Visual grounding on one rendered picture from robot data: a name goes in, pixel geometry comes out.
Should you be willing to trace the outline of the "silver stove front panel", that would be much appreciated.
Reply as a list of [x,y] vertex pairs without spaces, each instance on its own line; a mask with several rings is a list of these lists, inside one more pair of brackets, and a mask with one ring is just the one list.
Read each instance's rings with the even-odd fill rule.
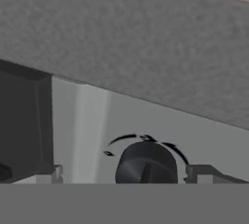
[[66,183],[113,183],[123,150],[144,134],[249,181],[247,130],[57,77],[52,94],[53,156]]

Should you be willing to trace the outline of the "black flat panel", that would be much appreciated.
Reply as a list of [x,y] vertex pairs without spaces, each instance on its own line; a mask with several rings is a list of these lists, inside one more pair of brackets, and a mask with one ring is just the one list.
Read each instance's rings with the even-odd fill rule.
[[0,60],[0,183],[52,171],[52,76]]

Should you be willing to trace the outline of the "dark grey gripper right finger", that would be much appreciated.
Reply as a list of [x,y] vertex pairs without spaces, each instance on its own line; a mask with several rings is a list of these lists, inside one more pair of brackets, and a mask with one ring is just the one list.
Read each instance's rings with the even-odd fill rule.
[[186,166],[187,184],[249,184],[249,181],[223,174],[211,165]]

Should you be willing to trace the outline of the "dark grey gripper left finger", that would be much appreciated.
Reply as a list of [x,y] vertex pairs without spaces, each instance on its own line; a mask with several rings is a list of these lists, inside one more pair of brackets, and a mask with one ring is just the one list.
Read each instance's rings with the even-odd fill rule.
[[14,184],[59,184],[63,182],[63,165],[40,163],[33,171],[14,180]]

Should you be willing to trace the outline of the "black stove knob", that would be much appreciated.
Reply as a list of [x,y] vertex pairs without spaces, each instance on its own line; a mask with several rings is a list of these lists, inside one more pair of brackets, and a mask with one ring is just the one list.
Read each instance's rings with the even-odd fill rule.
[[177,184],[176,160],[159,144],[136,142],[124,149],[115,180],[117,183]]

